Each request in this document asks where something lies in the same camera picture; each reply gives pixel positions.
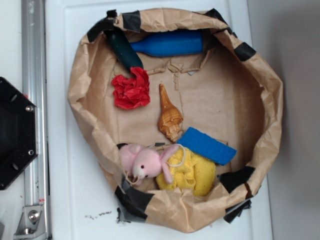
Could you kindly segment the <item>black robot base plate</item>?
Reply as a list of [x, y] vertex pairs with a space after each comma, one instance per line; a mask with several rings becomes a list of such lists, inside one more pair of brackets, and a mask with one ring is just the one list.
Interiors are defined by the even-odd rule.
[[37, 155], [37, 107], [1, 77], [0, 189], [6, 190]]

